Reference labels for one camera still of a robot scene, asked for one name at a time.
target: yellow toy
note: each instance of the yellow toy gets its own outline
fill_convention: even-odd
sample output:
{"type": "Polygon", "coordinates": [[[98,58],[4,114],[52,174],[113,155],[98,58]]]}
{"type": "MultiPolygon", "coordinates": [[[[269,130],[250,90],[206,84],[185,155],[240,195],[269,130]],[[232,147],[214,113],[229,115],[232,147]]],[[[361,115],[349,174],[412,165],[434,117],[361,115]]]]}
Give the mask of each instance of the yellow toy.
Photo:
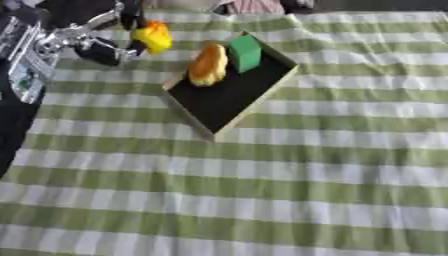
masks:
{"type": "Polygon", "coordinates": [[[146,50],[151,54],[158,54],[171,48],[173,40],[168,26],[154,20],[147,21],[145,28],[135,29],[132,38],[146,44],[146,50]]]}

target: tray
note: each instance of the tray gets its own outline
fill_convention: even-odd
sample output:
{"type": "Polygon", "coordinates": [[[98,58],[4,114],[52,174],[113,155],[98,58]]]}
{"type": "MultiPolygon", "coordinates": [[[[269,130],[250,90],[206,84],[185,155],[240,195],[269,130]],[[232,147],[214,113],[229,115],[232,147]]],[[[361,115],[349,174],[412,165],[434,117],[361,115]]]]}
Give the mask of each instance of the tray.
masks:
{"type": "Polygon", "coordinates": [[[163,84],[167,98],[207,139],[221,138],[297,70],[293,60],[253,37],[262,49],[258,67],[239,74],[229,59],[226,77],[211,87],[194,86],[187,72],[163,84]]]}

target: metal robot arm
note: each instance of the metal robot arm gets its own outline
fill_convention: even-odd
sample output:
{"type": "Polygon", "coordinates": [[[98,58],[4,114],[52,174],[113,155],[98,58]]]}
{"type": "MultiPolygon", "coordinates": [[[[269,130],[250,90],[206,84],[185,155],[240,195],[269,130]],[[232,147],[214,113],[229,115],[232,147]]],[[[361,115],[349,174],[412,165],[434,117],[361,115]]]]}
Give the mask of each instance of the metal robot arm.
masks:
{"type": "Polygon", "coordinates": [[[140,10],[141,6],[133,0],[125,2],[116,0],[112,10],[90,19],[84,25],[72,24],[68,28],[56,29],[50,34],[40,35],[34,46],[35,51],[45,58],[70,47],[83,59],[108,66],[120,65],[139,56],[146,46],[133,40],[126,49],[122,49],[110,40],[91,36],[91,33],[117,20],[129,30],[134,22],[139,23],[139,20],[144,20],[144,17],[139,14],[140,10]]]}

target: green block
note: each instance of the green block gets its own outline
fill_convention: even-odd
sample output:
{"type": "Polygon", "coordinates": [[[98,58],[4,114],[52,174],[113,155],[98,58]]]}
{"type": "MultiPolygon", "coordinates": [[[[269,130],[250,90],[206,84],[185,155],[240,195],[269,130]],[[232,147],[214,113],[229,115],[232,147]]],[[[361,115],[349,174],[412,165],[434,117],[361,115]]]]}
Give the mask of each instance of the green block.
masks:
{"type": "Polygon", "coordinates": [[[238,73],[243,73],[260,65],[261,47],[252,36],[240,36],[230,42],[230,55],[238,73]]]}

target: green striped tablecloth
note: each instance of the green striped tablecloth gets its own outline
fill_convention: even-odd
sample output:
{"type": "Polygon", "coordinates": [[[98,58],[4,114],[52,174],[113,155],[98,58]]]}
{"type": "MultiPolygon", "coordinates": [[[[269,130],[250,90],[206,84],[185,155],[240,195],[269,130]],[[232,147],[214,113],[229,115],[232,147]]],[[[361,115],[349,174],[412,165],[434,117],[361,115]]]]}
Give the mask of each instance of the green striped tablecloth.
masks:
{"type": "Polygon", "coordinates": [[[172,50],[123,70],[61,60],[0,183],[0,255],[448,254],[444,13],[148,17],[172,50]],[[243,29],[299,74],[205,142],[161,83],[243,29]]]}

